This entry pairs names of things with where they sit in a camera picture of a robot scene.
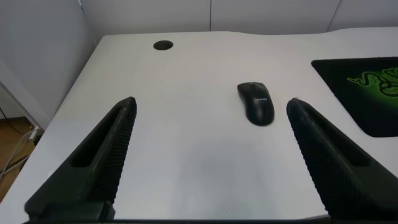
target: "green logo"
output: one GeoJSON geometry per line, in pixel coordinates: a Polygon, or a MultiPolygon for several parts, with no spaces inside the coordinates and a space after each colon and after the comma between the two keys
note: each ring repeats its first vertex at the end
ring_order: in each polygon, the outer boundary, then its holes
{"type": "Polygon", "coordinates": [[[367,87],[369,91],[378,90],[384,96],[398,97],[398,68],[383,69],[381,72],[363,72],[360,78],[347,80],[367,87]]]}

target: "white desk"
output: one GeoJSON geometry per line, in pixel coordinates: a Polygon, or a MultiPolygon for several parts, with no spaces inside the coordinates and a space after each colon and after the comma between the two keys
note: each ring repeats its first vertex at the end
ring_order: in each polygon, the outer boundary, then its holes
{"type": "Polygon", "coordinates": [[[310,103],[398,175],[398,138],[364,134],[310,62],[398,56],[398,28],[312,35],[234,32],[110,35],[99,43],[0,205],[4,223],[119,100],[137,118],[114,203],[116,218],[291,219],[326,214],[287,119],[310,103]],[[152,45],[171,40],[170,50],[152,45]],[[262,82],[275,107],[268,127],[244,115],[236,85],[262,82]]]}

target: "white wall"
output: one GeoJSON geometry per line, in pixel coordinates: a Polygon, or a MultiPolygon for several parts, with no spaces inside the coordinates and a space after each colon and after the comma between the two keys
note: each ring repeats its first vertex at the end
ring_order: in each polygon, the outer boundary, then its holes
{"type": "Polygon", "coordinates": [[[97,40],[107,34],[236,31],[314,34],[398,26],[398,0],[81,0],[97,40]]]}
{"type": "Polygon", "coordinates": [[[340,0],[212,0],[211,30],[250,34],[326,32],[340,0]]]}
{"type": "Polygon", "coordinates": [[[7,118],[18,118],[25,116],[19,108],[3,93],[0,91],[0,108],[3,110],[7,118]]]}
{"type": "MultiPolygon", "coordinates": [[[[0,1],[0,82],[4,81],[3,70],[9,70],[6,78],[21,82],[19,89],[33,99],[28,103],[37,103],[33,107],[45,116],[40,123],[43,128],[94,47],[78,0],[0,1]]],[[[10,91],[19,93],[18,89],[10,91]]]]}
{"type": "Polygon", "coordinates": [[[341,0],[329,31],[352,27],[398,26],[397,0],[341,0]]]}
{"type": "Polygon", "coordinates": [[[97,40],[108,34],[210,31],[210,0],[81,0],[97,40]]]}

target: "computer mouse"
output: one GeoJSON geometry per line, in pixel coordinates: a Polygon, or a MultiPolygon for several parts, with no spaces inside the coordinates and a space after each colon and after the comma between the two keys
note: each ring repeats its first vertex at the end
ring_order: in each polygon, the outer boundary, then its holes
{"type": "Polygon", "coordinates": [[[258,126],[271,124],[275,114],[274,105],[264,84],[258,82],[239,84],[238,93],[250,122],[258,126]]]}

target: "mouse pad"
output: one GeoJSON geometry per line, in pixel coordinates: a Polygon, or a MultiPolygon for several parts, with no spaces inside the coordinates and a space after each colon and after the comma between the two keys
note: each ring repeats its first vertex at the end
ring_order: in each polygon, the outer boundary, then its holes
{"type": "Polygon", "coordinates": [[[398,57],[311,64],[366,134],[398,136],[398,57]]]}

